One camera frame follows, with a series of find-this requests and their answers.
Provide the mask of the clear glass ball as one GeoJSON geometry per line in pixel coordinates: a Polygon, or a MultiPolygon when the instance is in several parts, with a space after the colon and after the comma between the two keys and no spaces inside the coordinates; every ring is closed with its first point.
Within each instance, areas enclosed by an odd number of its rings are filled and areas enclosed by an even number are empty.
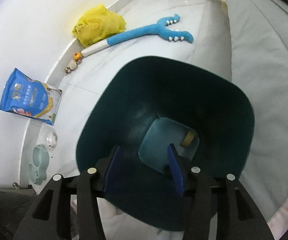
{"type": "Polygon", "coordinates": [[[57,133],[54,130],[49,131],[45,137],[45,146],[47,146],[49,149],[54,149],[57,146],[57,142],[57,133]]]}

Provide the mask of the dark green trash bin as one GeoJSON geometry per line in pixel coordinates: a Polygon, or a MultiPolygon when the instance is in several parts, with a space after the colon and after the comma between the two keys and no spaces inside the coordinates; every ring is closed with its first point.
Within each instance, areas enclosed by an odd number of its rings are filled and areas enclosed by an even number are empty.
{"type": "Polygon", "coordinates": [[[254,124],[249,99],[233,83],[184,62],[140,57],[117,72],[96,103],[77,143],[77,167],[94,167],[119,146],[106,200],[146,224],[182,231],[188,203],[176,191],[167,146],[210,176],[239,177],[254,124]],[[184,148],[188,131],[196,136],[184,148]]]}

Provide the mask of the blue pet food bag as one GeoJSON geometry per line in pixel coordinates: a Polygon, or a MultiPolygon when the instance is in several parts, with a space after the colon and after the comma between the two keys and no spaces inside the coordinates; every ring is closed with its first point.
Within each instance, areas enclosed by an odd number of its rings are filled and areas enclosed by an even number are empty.
{"type": "Polygon", "coordinates": [[[54,125],[62,90],[33,80],[15,68],[2,93],[0,110],[54,125]]]}

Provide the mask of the green paw shaped bowl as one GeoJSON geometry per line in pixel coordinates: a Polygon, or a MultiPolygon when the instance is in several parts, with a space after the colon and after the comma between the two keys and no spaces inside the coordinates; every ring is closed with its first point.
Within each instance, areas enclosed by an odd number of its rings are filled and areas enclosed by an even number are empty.
{"type": "Polygon", "coordinates": [[[49,153],[44,145],[34,147],[32,161],[28,164],[28,175],[30,181],[35,185],[41,185],[47,179],[46,170],[50,161],[49,153]]]}

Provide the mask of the white bed sheet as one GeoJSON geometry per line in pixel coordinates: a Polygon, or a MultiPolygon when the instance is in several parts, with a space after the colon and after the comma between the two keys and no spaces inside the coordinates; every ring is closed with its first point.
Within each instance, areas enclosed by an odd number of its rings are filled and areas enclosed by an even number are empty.
{"type": "Polygon", "coordinates": [[[232,81],[249,98],[254,137],[241,182],[271,219],[288,198],[288,5],[225,0],[232,81]]]}

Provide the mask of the tape roll in bin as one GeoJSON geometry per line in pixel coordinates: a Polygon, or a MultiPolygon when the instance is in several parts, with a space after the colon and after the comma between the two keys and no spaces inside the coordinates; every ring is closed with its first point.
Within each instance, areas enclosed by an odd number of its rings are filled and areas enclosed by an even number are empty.
{"type": "Polygon", "coordinates": [[[188,131],[183,141],[180,143],[180,146],[187,148],[190,145],[190,143],[194,140],[195,136],[196,134],[193,131],[188,131]]]}

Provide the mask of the yellow plastic bag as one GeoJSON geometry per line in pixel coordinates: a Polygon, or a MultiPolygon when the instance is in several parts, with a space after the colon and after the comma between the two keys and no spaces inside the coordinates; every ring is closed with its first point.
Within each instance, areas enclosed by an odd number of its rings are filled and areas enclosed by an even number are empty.
{"type": "Polygon", "coordinates": [[[105,38],[124,32],[126,22],[115,12],[99,4],[86,11],[72,29],[72,34],[87,48],[105,38]]]}

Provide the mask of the blue plush crocodile toy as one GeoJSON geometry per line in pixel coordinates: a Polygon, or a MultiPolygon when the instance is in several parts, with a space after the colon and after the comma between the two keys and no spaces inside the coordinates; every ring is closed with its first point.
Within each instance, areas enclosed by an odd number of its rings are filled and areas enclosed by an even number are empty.
{"type": "Polygon", "coordinates": [[[173,16],[164,17],[158,20],[156,24],[150,24],[144,27],[132,29],[125,31],[111,37],[108,37],[104,40],[101,40],[88,48],[85,48],[81,51],[82,57],[87,57],[94,53],[97,53],[105,48],[117,45],[122,42],[126,42],[138,37],[147,36],[147,35],[158,35],[164,40],[167,41],[187,41],[192,43],[194,41],[193,35],[188,31],[178,31],[168,29],[167,26],[176,24],[180,21],[180,16],[174,14],[173,16]]]}

